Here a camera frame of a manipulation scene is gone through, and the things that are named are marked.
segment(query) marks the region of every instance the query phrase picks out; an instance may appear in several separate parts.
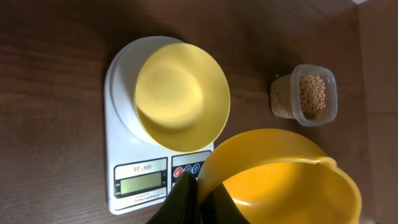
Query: blue button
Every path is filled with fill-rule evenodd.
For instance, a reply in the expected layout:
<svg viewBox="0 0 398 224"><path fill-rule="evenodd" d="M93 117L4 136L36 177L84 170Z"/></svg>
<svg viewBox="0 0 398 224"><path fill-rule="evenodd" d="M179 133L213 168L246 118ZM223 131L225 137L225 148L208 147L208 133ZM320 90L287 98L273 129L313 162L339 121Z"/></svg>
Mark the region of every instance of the blue button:
<svg viewBox="0 0 398 224"><path fill-rule="evenodd" d="M200 170L200 164L195 164L192 167L192 174L196 174Z"/></svg>
<svg viewBox="0 0 398 224"><path fill-rule="evenodd" d="M191 166L191 165L187 165L187 166L184 168L184 172L190 172L191 169L192 169L192 166Z"/></svg>

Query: seeds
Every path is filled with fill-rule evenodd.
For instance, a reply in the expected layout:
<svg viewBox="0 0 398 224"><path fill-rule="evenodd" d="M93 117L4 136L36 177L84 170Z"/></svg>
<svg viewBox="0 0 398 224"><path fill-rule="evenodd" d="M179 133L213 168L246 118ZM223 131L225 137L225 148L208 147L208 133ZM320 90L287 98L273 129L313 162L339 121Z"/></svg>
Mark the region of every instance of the seeds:
<svg viewBox="0 0 398 224"><path fill-rule="evenodd" d="M326 107L325 82L317 75L300 77L300 105L305 118L317 119Z"/></svg>
<svg viewBox="0 0 398 224"><path fill-rule="evenodd" d="M291 75L275 80L271 85L271 110L281 118L295 119L290 94ZM325 82L318 75L300 77L300 105L307 119L319 118L325 104Z"/></svg>

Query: digital kitchen scale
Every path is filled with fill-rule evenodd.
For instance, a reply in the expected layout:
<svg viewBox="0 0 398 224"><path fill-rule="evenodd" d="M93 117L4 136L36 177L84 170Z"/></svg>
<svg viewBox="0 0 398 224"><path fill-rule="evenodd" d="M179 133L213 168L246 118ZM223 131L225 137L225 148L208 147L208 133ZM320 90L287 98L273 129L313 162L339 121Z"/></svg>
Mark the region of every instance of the digital kitchen scale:
<svg viewBox="0 0 398 224"><path fill-rule="evenodd" d="M181 40L145 37L125 46L113 59L104 83L106 178L109 211L115 215L163 202L182 174L196 177L213 143L191 154L164 149L143 130L134 111L134 88L146 59Z"/></svg>

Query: brown wooden surface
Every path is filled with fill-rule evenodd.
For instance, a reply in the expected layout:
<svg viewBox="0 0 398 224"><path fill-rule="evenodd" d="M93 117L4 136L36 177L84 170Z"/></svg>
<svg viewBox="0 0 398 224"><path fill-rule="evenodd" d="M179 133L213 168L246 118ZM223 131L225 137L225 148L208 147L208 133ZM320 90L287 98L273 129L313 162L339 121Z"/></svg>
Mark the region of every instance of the brown wooden surface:
<svg viewBox="0 0 398 224"><path fill-rule="evenodd" d="M374 215L358 10L335 1L0 1L0 223L144 223L106 204L103 80L117 51L169 35L210 53L231 89L216 145L255 128L310 138L358 184ZM338 82L336 120L275 118L267 88L299 63Z"/></svg>
<svg viewBox="0 0 398 224"><path fill-rule="evenodd" d="M396 0L371 0L359 6L374 207L381 223L398 220L397 9Z"/></svg>

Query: large yellow bowl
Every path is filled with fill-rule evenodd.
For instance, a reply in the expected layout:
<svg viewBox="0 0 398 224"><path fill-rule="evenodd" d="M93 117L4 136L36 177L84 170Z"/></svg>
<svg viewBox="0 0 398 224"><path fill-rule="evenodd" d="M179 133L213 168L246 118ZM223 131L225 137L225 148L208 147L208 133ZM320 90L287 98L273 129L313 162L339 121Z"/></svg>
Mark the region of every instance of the large yellow bowl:
<svg viewBox="0 0 398 224"><path fill-rule="evenodd" d="M317 145L280 129L248 131L219 145L198 177L198 203L224 184L253 224L358 224L361 194Z"/></svg>

